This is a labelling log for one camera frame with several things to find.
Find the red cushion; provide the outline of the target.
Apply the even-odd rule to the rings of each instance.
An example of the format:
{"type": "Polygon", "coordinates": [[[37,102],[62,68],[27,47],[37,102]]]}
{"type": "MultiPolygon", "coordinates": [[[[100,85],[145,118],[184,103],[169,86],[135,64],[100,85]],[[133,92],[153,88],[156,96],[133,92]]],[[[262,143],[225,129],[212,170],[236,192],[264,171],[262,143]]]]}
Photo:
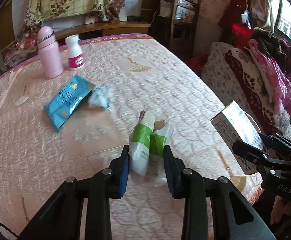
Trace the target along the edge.
{"type": "Polygon", "coordinates": [[[236,48],[248,48],[248,41],[254,34],[253,29],[244,27],[243,25],[232,23],[233,42],[236,48]]]}

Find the wooden chair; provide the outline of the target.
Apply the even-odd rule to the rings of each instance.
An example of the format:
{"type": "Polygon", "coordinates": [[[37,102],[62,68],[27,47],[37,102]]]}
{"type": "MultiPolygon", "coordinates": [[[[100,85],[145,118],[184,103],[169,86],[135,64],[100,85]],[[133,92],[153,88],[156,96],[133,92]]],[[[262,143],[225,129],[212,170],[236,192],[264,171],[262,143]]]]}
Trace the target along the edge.
{"type": "Polygon", "coordinates": [[[148,34],[182,61],[193,56],[201,0],[142,0],[141,19],[148,34]]]}

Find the blue snack packet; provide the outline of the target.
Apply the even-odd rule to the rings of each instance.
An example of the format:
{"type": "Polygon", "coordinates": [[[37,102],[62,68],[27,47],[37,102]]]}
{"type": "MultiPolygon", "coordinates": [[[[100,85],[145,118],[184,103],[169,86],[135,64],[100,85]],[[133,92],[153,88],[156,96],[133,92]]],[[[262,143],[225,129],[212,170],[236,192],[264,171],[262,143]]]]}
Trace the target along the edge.
{"type": "Polygon", "coordinates": [[[45,105],[45,113],[52,127],[60,132],[76,108],[92,94],[95,85],[76,75],[59,91],[51,102],[45,105]]]}

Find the white teal wrapper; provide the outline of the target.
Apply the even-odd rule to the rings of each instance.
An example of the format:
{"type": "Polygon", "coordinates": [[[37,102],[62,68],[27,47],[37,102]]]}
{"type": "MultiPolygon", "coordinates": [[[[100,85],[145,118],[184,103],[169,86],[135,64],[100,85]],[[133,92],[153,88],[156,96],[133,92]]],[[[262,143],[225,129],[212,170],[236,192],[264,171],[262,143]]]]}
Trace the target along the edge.
{"type": "Polygon", "coordinates": [[[92,91],[88,99],[89,108],[102,107],[108,109],[114,99],[114,90],[111,85],[99,86],[92,91]]]}

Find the green white tissue packet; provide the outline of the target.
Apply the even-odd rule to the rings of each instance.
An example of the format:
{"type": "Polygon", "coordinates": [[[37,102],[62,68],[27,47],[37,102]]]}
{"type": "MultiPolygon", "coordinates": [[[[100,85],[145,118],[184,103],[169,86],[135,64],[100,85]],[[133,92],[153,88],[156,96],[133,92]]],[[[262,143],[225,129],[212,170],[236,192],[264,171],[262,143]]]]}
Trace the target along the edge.
{"type": "Polygon", "coordinates": [[[156,120],[150,111],[141,111],[129,137],[130,175],[135,184],[162,186],[167,183],[163,149],[171,139],[174,125],[156,120]]]}

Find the green white medicine box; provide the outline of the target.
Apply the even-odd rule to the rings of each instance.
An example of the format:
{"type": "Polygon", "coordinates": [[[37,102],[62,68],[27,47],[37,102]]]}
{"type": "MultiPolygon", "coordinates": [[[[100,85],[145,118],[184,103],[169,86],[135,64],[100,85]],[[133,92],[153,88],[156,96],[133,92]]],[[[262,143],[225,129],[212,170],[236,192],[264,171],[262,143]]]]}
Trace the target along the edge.
{"type": "Polygon", "coordinates": [[[264,149],[257,130],[235,101],[231,101],[210,122],[229,149],[232,149],[233,143],[237,140],[241,140],[260,150],[264,149]]]}

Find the dark purple garment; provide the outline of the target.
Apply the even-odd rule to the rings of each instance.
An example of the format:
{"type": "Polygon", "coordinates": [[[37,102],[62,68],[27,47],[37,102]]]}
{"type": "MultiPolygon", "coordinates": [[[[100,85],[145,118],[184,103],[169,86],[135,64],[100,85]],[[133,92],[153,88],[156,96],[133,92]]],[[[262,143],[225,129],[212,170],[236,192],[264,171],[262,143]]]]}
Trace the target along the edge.
{"type": "Polygon", "coordinates": [[[276,38],[270,31],[255,30],[251,36],[258,42],[258,50],[273,58],[284,74],[291,75],[291,45],[284,38],[276,38]]]}

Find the pink water bottle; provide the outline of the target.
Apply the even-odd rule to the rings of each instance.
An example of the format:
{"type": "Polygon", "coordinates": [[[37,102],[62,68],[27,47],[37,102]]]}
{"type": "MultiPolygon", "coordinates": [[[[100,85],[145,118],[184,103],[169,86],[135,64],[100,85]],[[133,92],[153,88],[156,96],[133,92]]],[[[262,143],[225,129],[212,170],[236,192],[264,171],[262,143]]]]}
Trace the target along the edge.
{"type": "Polygon", "coordinates": [[[54,31],[50,26],[43,26],[37,38],[38,55],[44,73],[48,79],[53,79],[64,71],[54,31]]]}

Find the white bottle pink label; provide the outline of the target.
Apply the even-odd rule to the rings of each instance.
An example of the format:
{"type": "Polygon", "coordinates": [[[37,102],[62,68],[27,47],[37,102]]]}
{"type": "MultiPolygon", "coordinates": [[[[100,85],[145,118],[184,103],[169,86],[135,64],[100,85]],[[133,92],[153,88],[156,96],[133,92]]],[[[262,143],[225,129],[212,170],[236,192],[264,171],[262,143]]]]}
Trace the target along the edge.
{"type": "Polygon", "coordinates": [[[77,70],[84,66],[83,51],[79,44],[79,35],[71,35],[65,39],[69,68],[77,70]]]}

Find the floral cloth covered television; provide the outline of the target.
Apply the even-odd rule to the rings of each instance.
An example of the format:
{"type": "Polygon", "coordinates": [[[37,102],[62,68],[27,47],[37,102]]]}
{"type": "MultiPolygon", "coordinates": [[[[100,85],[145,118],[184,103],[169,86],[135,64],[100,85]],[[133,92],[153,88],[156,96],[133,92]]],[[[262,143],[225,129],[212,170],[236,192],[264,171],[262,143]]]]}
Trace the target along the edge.
{"type": "Polygon", "coordinates": [[[126,0],[30,0],[24,25],[42,25],[46,20],[77,15],[96,15],[100,21],[117,22],[126,0]]]}

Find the pink polka dot blanket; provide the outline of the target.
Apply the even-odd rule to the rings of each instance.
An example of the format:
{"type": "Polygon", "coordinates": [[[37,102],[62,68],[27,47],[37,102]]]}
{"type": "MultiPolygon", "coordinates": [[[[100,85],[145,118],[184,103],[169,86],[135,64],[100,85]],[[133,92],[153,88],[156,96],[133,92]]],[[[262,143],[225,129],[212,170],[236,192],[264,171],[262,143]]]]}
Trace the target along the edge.
{"type": "Polygon", "coordinates": [[[291,77],[283,74],[273,58],[258,50],[258,42],[255,39],[250,39],[248,46],[252,59],[256,60],[257,66],[261,68],[269,83],[269,97],[274,104],[274,112],[282,114],[286,111],[291,117],[291,77]]]}

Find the pink quilted table cover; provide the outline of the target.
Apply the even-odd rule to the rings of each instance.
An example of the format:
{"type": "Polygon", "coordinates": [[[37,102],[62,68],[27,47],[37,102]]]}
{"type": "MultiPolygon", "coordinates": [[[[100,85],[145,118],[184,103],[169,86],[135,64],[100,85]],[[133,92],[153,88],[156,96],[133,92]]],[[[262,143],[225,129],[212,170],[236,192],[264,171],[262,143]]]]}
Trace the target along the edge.
{"type": "Polygon", "coordinates": [[[173,154],[202,176],[228,177],[251,202],[262,190],[245,176],[211,124],[223,108],[180,59],[146,35],[82,42],[85,65],[45,77],[35,57],[0,77],[0,222],[20,233],[66,177],[93,176],[121,154],[142,110],[173,124],[173,154]],[[114,91],[109,109],[86,104],[56,131],[44,107],[75,76],[114,91]]]}

